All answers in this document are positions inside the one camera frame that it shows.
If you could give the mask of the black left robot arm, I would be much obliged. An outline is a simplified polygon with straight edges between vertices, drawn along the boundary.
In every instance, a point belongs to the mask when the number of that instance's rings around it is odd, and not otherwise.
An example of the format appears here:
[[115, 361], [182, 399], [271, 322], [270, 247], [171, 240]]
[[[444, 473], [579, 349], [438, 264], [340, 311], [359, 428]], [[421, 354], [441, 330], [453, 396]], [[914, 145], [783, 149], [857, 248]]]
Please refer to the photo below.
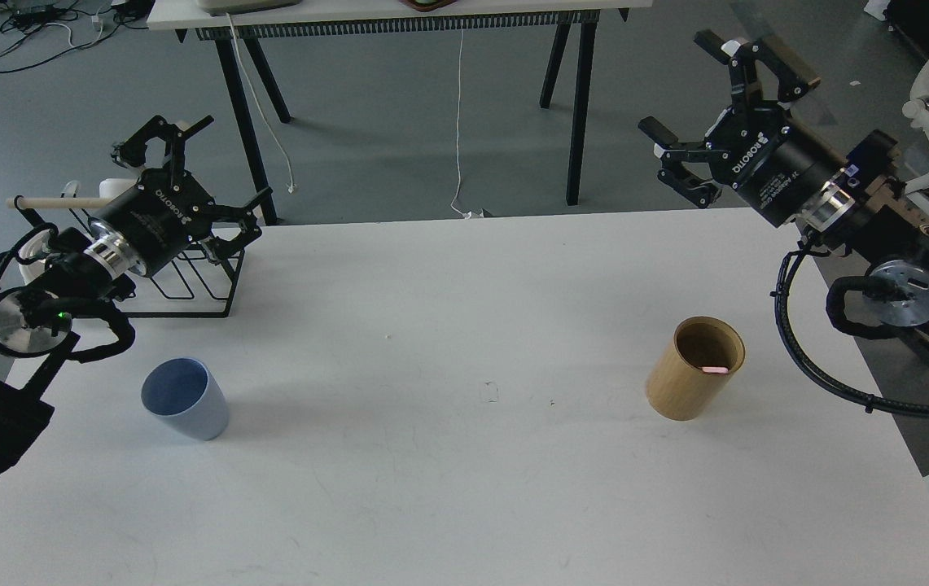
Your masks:
[[270, 188], [221, 205], [185, 167], [189, 138], [212, 122], [154, 116], [115, 144], [114, 162], [137, 176], [113, 197], [10, 200], [31, 230], [0, 252], [0, 474], [50, 424], [55, 409], [42, 397], [63, 363], [133, 345], [118, 303], [135, 293], [134, 275], [155, 277], [188, 249], [226, 265], [261, 236], [255, 211]]

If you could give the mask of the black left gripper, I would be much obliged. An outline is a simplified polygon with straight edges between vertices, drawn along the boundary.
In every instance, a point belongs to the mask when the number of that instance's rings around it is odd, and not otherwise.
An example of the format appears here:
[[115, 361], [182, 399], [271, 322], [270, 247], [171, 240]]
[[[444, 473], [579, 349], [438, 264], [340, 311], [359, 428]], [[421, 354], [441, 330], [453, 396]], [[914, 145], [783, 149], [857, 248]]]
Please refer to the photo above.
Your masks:
[[[111, 159], [125, 169], [144, 169], [147, 148], [152, 141], [162, 141], [162, 169], [144, 170], [133, 188], [117, 196], [92, 216], [90, 233], [96, 238], [118, 234], [130, 245], [136, 261], [132, 272], [151, 278], [190, 244], [201, 238], [201, 249], [211, 263], [221, 263], [244, 251], [261, 236], [256, 208], [272, 194], [271, 188], [259, 190], [244, 207], [211, 203], [213, 198], [192, 174], [185, 170], [185, 149], [190, 138], [214, 122], [213, 116], [181, 129], [163, 116], [153, 116], [129, 138], [112, 145]], [[200, 221], [193, 218], [194, 208], [201, 210]], [[231, 223], [239, 233], [233, 238], [214, 236], [215, 223]]]

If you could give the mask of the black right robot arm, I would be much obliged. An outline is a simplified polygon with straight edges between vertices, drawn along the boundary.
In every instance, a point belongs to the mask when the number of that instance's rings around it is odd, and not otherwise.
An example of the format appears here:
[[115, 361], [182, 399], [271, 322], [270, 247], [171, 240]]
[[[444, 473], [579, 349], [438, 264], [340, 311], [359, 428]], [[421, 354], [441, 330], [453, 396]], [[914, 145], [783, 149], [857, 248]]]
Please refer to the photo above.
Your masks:
[[659, 181], [702, 210], [729, 188], [773, 226], [799, 224], [798, 247], [783, 257], [772, 292], [788, 356], [815, 385], [866, 412], [929, 419], [929, 405], [875, 396], [822, 370], [789, 317], [803, 260], [854, 253], [867, 268], [829, 286], [831, 325], [854, 338], [899, 340], [929, 366], [929, 221], [900, 204], [896, 142], [873, 131], [840, 156], [800, 123], [791, 105], [807, 98], [819, 77], [774, 34], [725, 40], [704, 29], [694, 42], [727, 67], [730, 102], [698, 141], [681, 141], [653, 116], [640, 120], [655, 145]]

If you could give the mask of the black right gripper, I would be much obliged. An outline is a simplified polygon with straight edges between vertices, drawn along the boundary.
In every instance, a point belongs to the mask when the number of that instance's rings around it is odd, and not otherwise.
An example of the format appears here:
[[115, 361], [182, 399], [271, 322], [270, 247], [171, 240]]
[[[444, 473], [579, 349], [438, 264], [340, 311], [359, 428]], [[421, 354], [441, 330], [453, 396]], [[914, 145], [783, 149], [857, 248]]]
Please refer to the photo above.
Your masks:
[[[654, 116], [642, 118], [638, 128], [654, 142], [654, 155], [660, 160], [657, 178], [701, 210], [721, 196], [721, 183], [731, 186], [772, 226], [791, 221], [835, 177], [845, 159], [787, 108], [754, 107], [769, 103], [758, 66], [776, 79], [773, 103], [792, 104], [809, 96], [821, 77], [776, 34], [726, 41], [703, 29], [696, 31], [694, 42], [728, 68], [730, 103], [746, 111], [722, 112], [710, 130], [712, 149], [705, 143], [683, 143]], [[710, 163], [712, 179], [698, 177], [686, 166], [708, 164], [714, 150], [728, 156]]]

